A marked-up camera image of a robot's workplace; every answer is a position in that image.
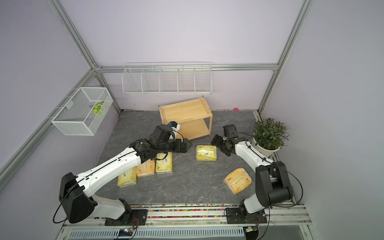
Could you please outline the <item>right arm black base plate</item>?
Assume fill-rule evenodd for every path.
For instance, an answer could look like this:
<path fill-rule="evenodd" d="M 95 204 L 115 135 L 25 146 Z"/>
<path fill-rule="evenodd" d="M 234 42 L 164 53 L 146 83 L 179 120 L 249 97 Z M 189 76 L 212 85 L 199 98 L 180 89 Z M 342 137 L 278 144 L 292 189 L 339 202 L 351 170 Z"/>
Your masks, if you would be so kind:
<path fill-rule="evenodd" d="M 237 208 L 225 208 L 224 216 L 228 224 L 266 224 L 267 217 L 265 211 L 258 211 L 255 213 L 248 213 L 245 207 L 240 206 Z"/>

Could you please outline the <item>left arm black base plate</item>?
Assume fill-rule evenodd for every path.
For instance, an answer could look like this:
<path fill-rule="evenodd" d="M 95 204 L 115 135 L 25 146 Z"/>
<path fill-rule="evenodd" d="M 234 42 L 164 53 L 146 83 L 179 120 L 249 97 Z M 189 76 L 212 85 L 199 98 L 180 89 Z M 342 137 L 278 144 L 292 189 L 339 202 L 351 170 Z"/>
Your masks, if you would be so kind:
<path fill-rule="evenodd" d="M 133 209 L 123 213 L 117 220 L 107 218 L 105 226 L 144 226 L 148 217 L 147 209 Z"/>

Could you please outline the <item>light wooden two-tier shelf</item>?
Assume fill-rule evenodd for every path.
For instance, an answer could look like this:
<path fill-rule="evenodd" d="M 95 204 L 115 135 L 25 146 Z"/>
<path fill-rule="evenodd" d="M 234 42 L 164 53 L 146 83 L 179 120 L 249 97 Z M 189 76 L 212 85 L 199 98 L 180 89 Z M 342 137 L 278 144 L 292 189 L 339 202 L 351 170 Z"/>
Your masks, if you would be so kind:
<path fill-rule="evenodd" d="M 159 107 L 163 124 L 176 122 L 180 125 L 177 137 L 193 140 L 211 135 L 213 112 L 206 99 L 189 100 Z"/>

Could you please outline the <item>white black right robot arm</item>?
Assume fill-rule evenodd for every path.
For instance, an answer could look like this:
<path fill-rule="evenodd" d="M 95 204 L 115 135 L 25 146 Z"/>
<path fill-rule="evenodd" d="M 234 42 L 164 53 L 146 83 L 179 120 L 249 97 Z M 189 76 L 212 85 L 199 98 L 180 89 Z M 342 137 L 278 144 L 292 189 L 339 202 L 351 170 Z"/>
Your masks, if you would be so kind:
<path fill-rule="evenodd" d="M 211 145 L 226 156 L 235 154 L 255 171 L 255 193 L 243 200 L 242 208 L 247 214 L 254 214 L 269 207 L 282 207 L 292 200 L 294 192 L 290 182 L 293 176 L 283 162 L 268 159 L 245 137 L 240 137 L 235 125 L 223 127 L 224 135 L 215 135 Z"/>

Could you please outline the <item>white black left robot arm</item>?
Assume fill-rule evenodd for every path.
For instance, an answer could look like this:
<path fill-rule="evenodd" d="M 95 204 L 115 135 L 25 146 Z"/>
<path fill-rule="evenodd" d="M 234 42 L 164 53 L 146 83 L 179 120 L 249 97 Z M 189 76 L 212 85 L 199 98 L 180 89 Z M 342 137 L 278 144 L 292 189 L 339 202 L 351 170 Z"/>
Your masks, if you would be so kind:
<path fill-rule="evenodd" d="M 104 218 L 111 225 L 127 225 L 132 222 L 132 209 L 123 199 L 107 199 L 96 195 L 97 191 L 125 171 L 148 160 L 157 160 L 164 153 L 187 153 L 192 142 L 176 138 L 180 126 L 176 122 L 156 126 L 154 132 L 144 139 L 131 143 L 121 153 L 93 169 L 62 177 L 59 201 L 66 220 L 77 224 L 87 218 Z"/>

